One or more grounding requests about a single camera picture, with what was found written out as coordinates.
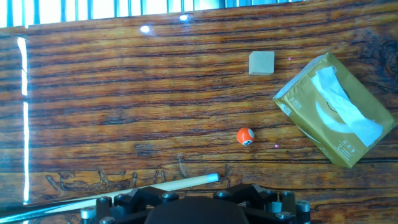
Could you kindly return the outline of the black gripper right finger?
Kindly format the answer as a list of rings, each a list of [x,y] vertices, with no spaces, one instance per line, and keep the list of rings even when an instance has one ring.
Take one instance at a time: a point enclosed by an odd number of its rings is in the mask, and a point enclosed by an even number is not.
[[[213,194],[233,223],[310,224],[310,202],[291,191],[278,192],[257,184],[239,184]]]

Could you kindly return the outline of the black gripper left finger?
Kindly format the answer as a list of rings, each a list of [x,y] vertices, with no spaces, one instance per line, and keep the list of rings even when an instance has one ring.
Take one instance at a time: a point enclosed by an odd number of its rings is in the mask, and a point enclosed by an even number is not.
[[[178,199],[175,191],[155,187],[133,189],[114,197],[102,196],[95,200],[94,206],[80,210],[80,223],[143,223],[149,214],[148,206],[156,207]]]

